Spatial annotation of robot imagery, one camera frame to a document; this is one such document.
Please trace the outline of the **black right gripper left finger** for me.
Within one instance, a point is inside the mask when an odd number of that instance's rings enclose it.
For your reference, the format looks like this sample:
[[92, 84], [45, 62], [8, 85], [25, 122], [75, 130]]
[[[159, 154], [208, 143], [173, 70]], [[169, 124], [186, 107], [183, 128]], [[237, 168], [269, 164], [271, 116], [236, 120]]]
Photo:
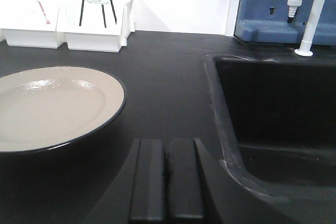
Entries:
[[165, 223], [164, 148], [160, 140], [133, 142], [112, 184], [87, 223]]

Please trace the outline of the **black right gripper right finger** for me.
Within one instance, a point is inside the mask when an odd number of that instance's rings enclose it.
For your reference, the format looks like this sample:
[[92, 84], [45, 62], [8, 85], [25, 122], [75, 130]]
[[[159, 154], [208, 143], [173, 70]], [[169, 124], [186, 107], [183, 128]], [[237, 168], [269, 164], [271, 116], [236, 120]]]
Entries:
[[170, 223], [228, 223], [227, 178], [200, 143], [173, 140], [169, 168]]

